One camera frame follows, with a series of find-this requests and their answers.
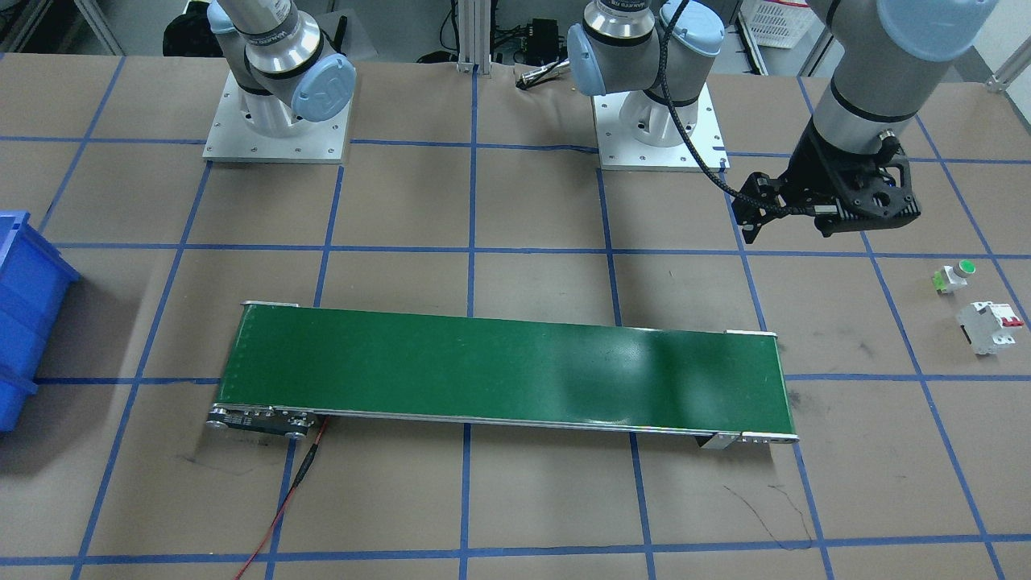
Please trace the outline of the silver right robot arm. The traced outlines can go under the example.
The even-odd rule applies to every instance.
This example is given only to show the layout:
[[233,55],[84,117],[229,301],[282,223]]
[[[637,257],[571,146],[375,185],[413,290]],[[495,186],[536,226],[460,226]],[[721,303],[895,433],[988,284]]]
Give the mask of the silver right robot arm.
[[211,1],[206,14],[240,88],[274,96],[310,122],[350,105],[356,69],[293,1]]

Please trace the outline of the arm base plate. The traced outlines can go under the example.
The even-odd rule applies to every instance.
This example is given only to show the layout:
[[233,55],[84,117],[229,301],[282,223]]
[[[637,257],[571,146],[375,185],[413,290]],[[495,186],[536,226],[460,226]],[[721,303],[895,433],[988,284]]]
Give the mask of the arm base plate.
[[[642,91],[593,96],[595,129],[603,170],[699,172],[666,107]],[[710,87],[698,100],[677,110],[691,143],[716,172],[729,168]]]
[[202,158],[217,163],[338,164],[351,106],[324,122],[298,118],[274,96],[254,95],[228,74]]

